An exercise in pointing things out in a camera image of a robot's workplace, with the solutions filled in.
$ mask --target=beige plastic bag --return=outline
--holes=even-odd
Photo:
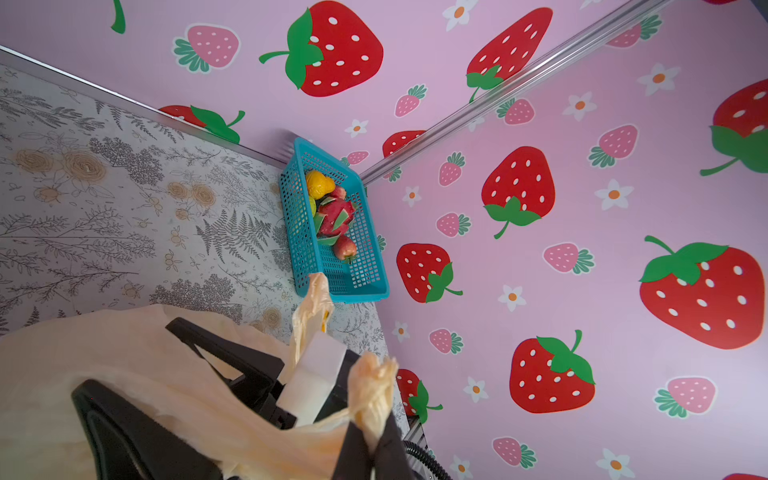
[[[302,306],[325,305],[318,299],[327,294],[327,280],[324,285],[314,280],[316,288],[310,289]],[[333,305],[322,308],[333,311]],[[314,326],[317,310],[306,312],[299,321],[305,335],[296,336],[295,349],[216,313],[162,305],[52,319],[7,335],[0,342],[0,364],[5,366],[0,369],[0,478],[96,478],[91,449],[70,397],[86,379],[104,383],[214,460],[225,478],[329,478],[349,423],[347,409],[313,425],[278,430],[237,400],[206,360],[165,329],[182,316],[224,339],[295,365],[292,353],[300,355],[312,329],[322,329],[328,320],[323,313],[322,322]],[[239,375],[218,359],[206,357],[224,376]],[[389,414],[391,370],[396,371],[396,364],[385,361],[384,375],[368,356],[363,361],[368,367],[360,375],[353,378],[350,373],[350,405],[356,406],[363,430],[376,432],[377,427],[369,428],[366,422]],[[363,379],[369,374],[381,385],[366,385]],[[375,392],[386,399],[377,400]],[[383,410],[366,413],[353,399],[367,399],[363,405]],[[366,433],[366,438],[378,441],[375,434]]]

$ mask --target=green strawberry stem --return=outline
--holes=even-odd
[[[662,242],[661,240],[657,239],[656,237],[652,237],[651,235],[645,236],[645,241],[655,243],[659,247],[665,249],[667,252],[672,253],[674,255],[674,250],[669,248],[666,243]]]
[[[699,174],[700,174],[702,177],[709,177],[710,175],[714,175],[714,174],[716,174],[716,173],[717,173],[717,172],[719,172],[719,171],[725,170],[726,168],[728,168],[728,167],[730,167],[731,165],[735,164],[737,161],[739,161],[739,159],[738,159],[738,158],[734,158],[734,159],[733,159],[733,160],[731,160],[730,162],[728,162],[728,163],[726,163],[726,164],[722,164],[722,165],[720,165],[719,167],[710,168],[710,169],[708,169],[708,170],[701,170],[701,171],[699,172]]]
[[[259,57],[259,61],[261,63],[266,63],[266,61],[269,60],[270,58],[279,57],[281,55],[288,55],[288,54],[290,54],[289,51],[272,51],[270,53],[265,53],[264,55],[261,55]]]
[[[480,87],[477,87],[475,91],[472,92],[472,96],[469,98],[469,103],[472,103],[473,101],[475,101],[475,95],[477,95],[478,90],[480,90]]]
[[[238,111],[237,112],[237,118],[235,118],[235,120],[231,124],[227,124],[227,126],[231,127],[232,125],[236,124],[237,122],[243,120],[243,117],[245,117],[245,112],[242,111],[242,110]]]
[[[509,222],[505,223],[505,224],[504,224],[504,228],[502,228],[502,231],[500,231],[499,233],[497,233],[497,234],[496,234],[496,235],[494,235],[493,237],[494,237],[496,240],[498,240],[498,239],[502,238],[502,235],[504,235],[504,232],[505,232],[505,231],[507,231],[507,227],[509,227]]]
[[[571,353],[576,353],[579,343],[581,343],[581,330],[576,330],[576,343],[574,344],[574,348],[571,349]]]
[[[117,33],[125,33],[125,14],[123,13],[123,5],[120,4],[120,0],[113,0],[114,2],[114,24],[112,24],[112,30]]]

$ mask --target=black cable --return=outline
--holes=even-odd
[[[448,472],[426,450],[408,440],[403,440],[402,444],[406,447],[406,453],[419,460],[426,468],[429,468],[429,471],[432,472],[437,480],[451,480]]]

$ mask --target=pink wall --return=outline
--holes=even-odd
[[[539,7],[554,11],[546,35],[542,31],[536,38],[541,39],[536,50],[540,55],[604,17],[622,2],[344,1],[381,43],[383,61],[368,81],[328,97],[313,97],[298,91],[286,76],[285,56],[272,58],[264,65],[259,62],[262,54],[286,50],[289,26],[313,6],[313,2],[123,0],[126,29],[122,35],[110,29],[115,18],[112,0],[6,2],[0,15],[0,45],[152,107],[194,105],[216,111],[225,123],[234,120],[238,111],[245,111],[245,118],[234,126],[240,143],[267,155],[281,155],[281,141],[287,131],[314,141],[339,158],[354,151],[367,151],[368,158],[353,166],[363,171],[382,158],[382,144],[391,134],[425,130],[464,106],[472,94],[466,79],[470,61],[486,43],[520,17]],[[468,23],[458,23],[446,31],[449,20],[443,14],[453,8],[446,13],[451,17],[457,5],[463,5],[464,12],[468,11],[463,17]],[[325,20],[333,15],[345,18],[339,13],[326,12],[318,15],[322,18],[317,28],[330,28]],[[201,74],[199,69],[192,73],[177,63],[174,39],[185,37],[187,27],[198,23],[221,25],[237,34],[240,41],[237,56],[226,59],[230,62],[226,68],[212,68],[207,74]],[[333,51],[323,51],[328,58],[338,57],[333,57],[334,63],[346,59],[338,68],[346,69],[345,78],[353,80],[366,72],[350,76],[356,67],[352,68],[346,53],[354,51],[356,54],[351,56],[362,57],[364,53],[357,51],[360,45],[375,40],[364,35],[358,42],[352,41],[352,32],[347,31],[346,25],[346,20],[336,24],[347,35],[338,40]],[[333,35],[330,30],[323,32],[318,34],[323,36],[318,43],[322,47],[326,44],[324,35]],[[312,42],[304,38],[303,43]],[[516,55],[521,57],[524,53],[520,49]],[[534,56],[531,52],[526,60]],[[314,77],[308,78],[312,83],[315,81]],[[396,117],[398,99],[421,84],[427,87],[427,92],[418,108],[406,116]],[[345,130],[354,127],[354,120],[368,123],[365,133],[352,137]]]
[[[721,480],[738,472],[768,476],[768,338],[760,336],[765,288],[757,264],[763,270],[768,266],[768,175],[742,162],[700,175],[700,170],[732,158],[713,148],[710,125],[715,110],[758,81],[763,81],[760,88],[748,91],[738,104],[728,102],[724,119],[715,123],[736,131],[730,132],[737,136],[731,151],[751,159],[755,170],[768,170],[768,131],[761,130],[761,125],[768,126],[768,95],[762,93],[768,90],[768,28],[745,0],[727,5],[675,2],[660,16],[663,24],[648,40],[631,48],[603,47],[526,93],[535,110],[532,121],[510,125],[489,114],[474,131],[463,129],[405,164],[397,181],[378,180],[369,187],[376,228],[386,238],[384,261],[392,291],[378,305],[382,328],[391,354],[428,390],[427,405],[443,407],[425,410],[429,417],[424,428],[446,468],[458,468],[456,456],[474,478],[616,480],[622,472],[629,474],[627,468],[636,478],[653,480]],[[655,64],[663,67],[654,70]],[[667,80],[674,76],[673,83],[664,82],[647,96],[643,82],[655,84],[651,75],[657,74]],[[589,110],[588,104],[596,108],[580,121],[566,114],[577,110],[568,108],[569,97],[577,96],[577,104],[588,92],[591,98],[581,110]],[[627,147],[631,154],[612,167],[592,167],[588,156],[601,135],[628,124],[639,131],[634,149]],[[746,142],[751,142],[751,150],[741,150]],[[613,140],[604,146],[612,144],[616,148]],[[721,150],[728,150],[723,145]],[[503,178],[495,183],[494,169],[523,146],[535,147],[546,157],[557,197],[549,213],[549,194],[545,202],[539,201],[546,191],[546,167],[535,152],[516,157],[515,168],[508,161],[499,175]],[[617,156],[624,157],[624,149],[619,150]],[[465,166],[458,180],[443,187],[439,172],[454,152],[465,157]],[[528,159],[531,166],[525,167]],[[539,174],[543,176],[537,182]],[[511,185],[512,177],[521,182]],[[544,217],[525,227],[510,225],[496,240],[504,224],[492,220],[483,207],[486,179],[491,182],[486,195],[497,190],[503,204],[505,196],[521,197],[526,190],[520,198],[526,211]],[[416,188],[414,198],[420,200],[410,206],[404,200]],[[620,196],[612,206],[609,200],[604,210],[601,197],[612,190]],[[448,237],[439,231],[438,219],[448,213],[469,217],[471,226],[464,235]],[[526,220],[520,210],[507,215],[519,223]],[[653,275],[663,280],[642,283],[641,299],[638,280],[646,265],[666,253],[644,242],[647,235],[674,250],[696,242],[732,249],[698,246],[693,247],[698,252],[688,250],[687,261],[675,257],[683,266],[671,266],[667,260],[661,274],[652,269],[647,273],[646,280],[655,280]],[[431,246],[400,250],[409,243]],[[583,260],[595,266],[578,275],[573,270],[558,272],[542,254],[562,243],[587,249],[593,258]],[[417,250],[414,256],[411,251]],[[562,263],[557,256],[552,263]],[[415,301],[412,295],[426,298],[427,282],[419,280],[421,274],[429,276],[429,270],[440,265],[437,273],[442,271],[442,278],[433,277],[429,285],[428,295],[434,296],[432,291],[447,281],[442,268],[448,261],[454,273],[448,288],[463,295],[446,292],[433,303]],[[676,273],[664,278],[666,267]],[[399,270],[412,274],[407,279],[410,291]],[[680,285],[676,276],[689,284]],[[419,287],[421,293],[415,293]],[[516,287],[522,290],[511,290]],[[525,304],[518,299],[510,311],[499,301],[509,293]],[[671,325],[690,331],[690,336]],[[407,335],[399,335],[400,328]],[[591,365],[594,387],[584,381],[589,375],[583,363],[568,354],[575,330],[583,332],[576,354]],[[460,341],[452,341],[450,333]],[[557,345],[537,343],[537,336],[564,342],[568,349],[559,353],[558,362],[565,366],[561,371],[576,371],[575,377],[545,365],[551,355],[544,347],[554,350]],[[450,352],[452,346],[456,353]],[[561,381],[555,383],[555,377]],[[678,377],[689,380],[684,386],[685,380],[674,380]],[[405,374],[407,379],[418,383]],[[474,386],[481,393],[472,393]],[[695,405],[688,404],[690,397],[682,397],[684,406],[677,407],[657,393],[688,386],[695,390]],[[520,388],[525,395],[518,393]],[[588,401],[592,388],[594,398]],[[412,392],[420,397],[416,389]],[[536,402],[526,402],[528,392],[537,396]],[[545,401],[538,403],[542,397]],[[585,405],[562,412],[536,414],[523,408],[566,408],[580,405],[579,400]],[[416,401],[419,409],[421,401]],[[665,403],[670,404],[666,412],[674,407],[679,415],[660,411]],[[493,441],[506,437],[535,452],[533,468],[523,471],[497,455]],[[513,449],[515,443],[498,446],[510,452],[503,448]],[[621,471],[611,467],[613,460],[623,465]],[[458,470],[450,473],[453,478],[472,478]]]

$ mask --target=yellow fruit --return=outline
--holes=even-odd
[[[314,170],[306,175],[306,189],[310,192],[310,197],[319,200],[336,189],[336,183]]]

